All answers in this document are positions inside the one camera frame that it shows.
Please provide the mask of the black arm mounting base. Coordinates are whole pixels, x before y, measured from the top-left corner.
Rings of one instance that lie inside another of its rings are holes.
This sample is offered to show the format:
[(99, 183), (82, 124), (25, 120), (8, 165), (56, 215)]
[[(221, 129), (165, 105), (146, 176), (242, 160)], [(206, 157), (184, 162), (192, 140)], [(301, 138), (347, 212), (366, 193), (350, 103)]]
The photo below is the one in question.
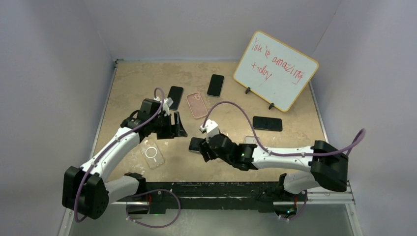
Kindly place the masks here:
[(139, 193), (120, 201), (132, 207), (149, 206), (149, 213), (163, 214), (168, 209), (193, 210), (256, 210), (292, 218), (306, 204), (307, 192), (298, 194), (284, 190), (279, 181), (266, 182), (145, 182)]

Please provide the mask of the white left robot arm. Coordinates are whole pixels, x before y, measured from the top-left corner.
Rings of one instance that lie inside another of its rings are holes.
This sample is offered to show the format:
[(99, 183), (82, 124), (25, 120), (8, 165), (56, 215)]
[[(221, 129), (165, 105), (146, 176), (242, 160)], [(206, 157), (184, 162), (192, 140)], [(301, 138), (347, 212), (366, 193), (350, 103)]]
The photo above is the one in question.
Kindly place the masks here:
[(126, 173), (108, 181), (119, 162), (146, 137), (158, 139), (186, 137), (179, 112), (170, 114), (172, 99), (144, 99), (139, 110), (124, 119), (112, 139), (81, 167), (69, 167), (64, 173), (62, 205), (91, 219), (99, 218), (107, 206), (125, 197), (141, 201), (147, 194), (146, 179), (138, 173)]

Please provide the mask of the black phone with white reflection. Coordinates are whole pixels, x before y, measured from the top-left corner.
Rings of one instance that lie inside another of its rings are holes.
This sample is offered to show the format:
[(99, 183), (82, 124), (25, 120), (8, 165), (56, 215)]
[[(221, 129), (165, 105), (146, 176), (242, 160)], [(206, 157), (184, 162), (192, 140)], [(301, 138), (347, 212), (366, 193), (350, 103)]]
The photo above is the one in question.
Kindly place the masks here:
[(205, 140), (205, 138), (197, 138), (192, 137), (189, 143), (188, 150), (193, 153), (201, 153), (200, 150), (200, 143), (202, 143)]

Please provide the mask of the clear magsafe case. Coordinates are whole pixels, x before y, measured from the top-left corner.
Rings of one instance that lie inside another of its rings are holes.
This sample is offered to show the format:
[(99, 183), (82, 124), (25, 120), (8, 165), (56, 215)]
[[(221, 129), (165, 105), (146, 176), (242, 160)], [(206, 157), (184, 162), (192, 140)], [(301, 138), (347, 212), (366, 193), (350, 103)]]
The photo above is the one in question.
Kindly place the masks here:
[(221, 130), (219, 133), (220, 134), (223, 134), (225, 136), (229, 136), (229, 134), (228, 134), (228, 132), (226, 130)]
[(157, 143), (153, 139), (144, 139), (139, 144), (139, 149), (151, 170), (154, 170), (165, 163), (165, 159), (160, 152)]

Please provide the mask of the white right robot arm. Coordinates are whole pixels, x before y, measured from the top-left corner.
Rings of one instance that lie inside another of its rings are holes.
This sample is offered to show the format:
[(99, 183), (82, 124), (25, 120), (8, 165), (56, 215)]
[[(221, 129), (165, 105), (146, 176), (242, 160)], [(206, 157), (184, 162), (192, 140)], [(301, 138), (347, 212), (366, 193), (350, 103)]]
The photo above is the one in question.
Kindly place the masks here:
[(276, 187), (277, 196), (288, 200), (293, 195), (315, 187), (334, 192), (347, 190), (348, 157), (325, 141), (299, 148), (276, 148), (283, 156), (275, 156), (256, 144), (236, 144), (224, 134), (199, 141), (204, 161), (221, 159), (241, 171), (266, 168), (296, 170), (282, 174)]

